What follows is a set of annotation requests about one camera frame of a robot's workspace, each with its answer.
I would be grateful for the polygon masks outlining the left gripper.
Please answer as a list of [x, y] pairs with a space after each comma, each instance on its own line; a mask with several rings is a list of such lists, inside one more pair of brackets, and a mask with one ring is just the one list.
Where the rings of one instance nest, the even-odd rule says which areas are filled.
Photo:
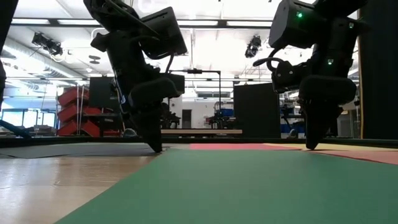
[[[128, 102], [132, 108], [139, 109], [164, 98], [178, 98], [183, 93], [185, 77], [170, 73], [134, 86], [129, 92]], [[153, 110], [141, 111], [133, 119], [137, 132], [155, 152], [162, 152], [161, 116], [162, 107], [158, 104]]]

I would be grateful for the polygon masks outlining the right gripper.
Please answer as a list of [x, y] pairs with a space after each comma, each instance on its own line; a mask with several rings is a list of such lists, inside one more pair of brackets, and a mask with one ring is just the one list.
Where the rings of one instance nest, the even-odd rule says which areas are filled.
[[339, 105], [347, 104], [354, 99], [356, 85], [348, 78], [353, 61], [310, 58], [292, 65], [280, 58], [271, 60], [277, 62], [276, 67], [271, 67], [272, 84], [276, 93], [298, 90], [298, 97], [303, 100], [333, 103], [325, 104], [322, 111], [317, 104], [303, 105], [306, 148], [314, 150], [343, 112]]

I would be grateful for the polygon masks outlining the yellow paper sheet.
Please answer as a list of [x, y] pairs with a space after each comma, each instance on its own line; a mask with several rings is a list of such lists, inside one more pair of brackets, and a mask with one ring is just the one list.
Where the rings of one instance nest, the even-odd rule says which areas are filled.
[[[307, 151], [305, 144], [273, 144], [265, 143], [267, 146], [278, 146], [278, 147], [288, 147], [292, 149], [300, 149]], [[316, 151], [398, 151], [398, 149], [385, 148], [385, 147], [368, 147], [368, 146], [353, 146], [353, 145], [343, 145], [343, 144], [325, 144], [321, 143], [316, 148]]]

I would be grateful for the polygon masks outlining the orange paper sheet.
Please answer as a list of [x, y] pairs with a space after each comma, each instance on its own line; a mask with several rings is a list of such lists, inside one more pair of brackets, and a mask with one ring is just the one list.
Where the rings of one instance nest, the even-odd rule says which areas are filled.
[[398, 151], [314, 151], [314, 153], [398, 165]]

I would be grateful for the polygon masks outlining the black paper sheet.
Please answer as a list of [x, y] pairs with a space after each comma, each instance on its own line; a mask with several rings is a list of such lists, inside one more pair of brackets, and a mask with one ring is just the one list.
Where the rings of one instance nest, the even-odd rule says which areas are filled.
[[144, 143], [78, 143], [0, 149], [0, 158], [38, 159], [46, 157], [154, 156]]

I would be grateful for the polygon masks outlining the green paper sheet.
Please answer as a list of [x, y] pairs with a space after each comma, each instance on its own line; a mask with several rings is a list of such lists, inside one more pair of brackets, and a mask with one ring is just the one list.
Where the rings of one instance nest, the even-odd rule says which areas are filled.
[[57, 224], [398, 224], [398, 166], [169, 150]]

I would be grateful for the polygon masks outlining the blue workbench panel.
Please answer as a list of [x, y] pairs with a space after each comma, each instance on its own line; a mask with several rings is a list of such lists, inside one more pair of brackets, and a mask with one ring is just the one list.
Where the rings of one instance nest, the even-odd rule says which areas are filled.
[[304, 133], [305, 132], [305, 126], [301, 125], [301, 124], [281, 124], [280, 125], [280, 130], [281, 133], [290, 133], [290, 131], [294, 129], [296, 130], [298, 133]]

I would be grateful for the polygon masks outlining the black screen panel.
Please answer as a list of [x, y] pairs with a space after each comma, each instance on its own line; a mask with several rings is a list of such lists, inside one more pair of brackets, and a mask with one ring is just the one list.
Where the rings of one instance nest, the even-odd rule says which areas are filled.
[[94, 108], [119, 109], [113, 77], [91, 77], [88, 105]]

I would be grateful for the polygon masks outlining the plain black divider panel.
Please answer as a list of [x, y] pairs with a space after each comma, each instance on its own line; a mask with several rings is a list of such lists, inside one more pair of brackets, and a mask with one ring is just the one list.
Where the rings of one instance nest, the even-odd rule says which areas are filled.
[[244, 138], [280, 138], [279, 96], [271, 83], [234, 87], [236, 127]]

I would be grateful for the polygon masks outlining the black divider panel yellow edge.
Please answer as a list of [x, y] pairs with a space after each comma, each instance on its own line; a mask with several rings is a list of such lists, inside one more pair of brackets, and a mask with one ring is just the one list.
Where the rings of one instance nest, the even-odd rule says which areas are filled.
[[398, 15], [374, 2], [360, 10], [371, 30], [359, 38], [362, 137], [398, 140]]

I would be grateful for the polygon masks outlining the red storage bin rack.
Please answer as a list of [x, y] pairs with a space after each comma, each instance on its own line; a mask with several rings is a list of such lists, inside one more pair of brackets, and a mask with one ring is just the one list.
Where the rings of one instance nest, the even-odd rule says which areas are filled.
[[89, 89], [84, 86], [67, 88], [58, 97], [58, 103], [61, 106], [57, 113], [60, 122], [58, 136], [100, 137], [96, 115], [101, 114], [101, 110], [88, 105], [89, 97]]

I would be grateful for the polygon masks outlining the overhead LED light bar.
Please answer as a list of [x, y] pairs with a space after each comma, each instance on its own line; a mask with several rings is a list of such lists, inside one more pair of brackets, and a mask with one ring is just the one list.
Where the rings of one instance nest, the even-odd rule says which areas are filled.
[[[194, 29], [270, 29], [272, 20], [237, 20], [237, 19], [180, 19], [181, 28]], [[56, 18], [13, 18], [12, 26], [32, 27], [84, 27], [100, 28], [94, 19], [56, 19]]]

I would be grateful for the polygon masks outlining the thin black gantry frame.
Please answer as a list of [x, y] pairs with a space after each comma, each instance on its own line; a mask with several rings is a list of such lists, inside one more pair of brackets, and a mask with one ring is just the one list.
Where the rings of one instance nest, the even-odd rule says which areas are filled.
[[215, 98], [221, 101], [222, 72], [219, 70], [202, 70], [189, 68], [183, 70], [171, 70], [185, 77], [184, 100], [207, 100]]

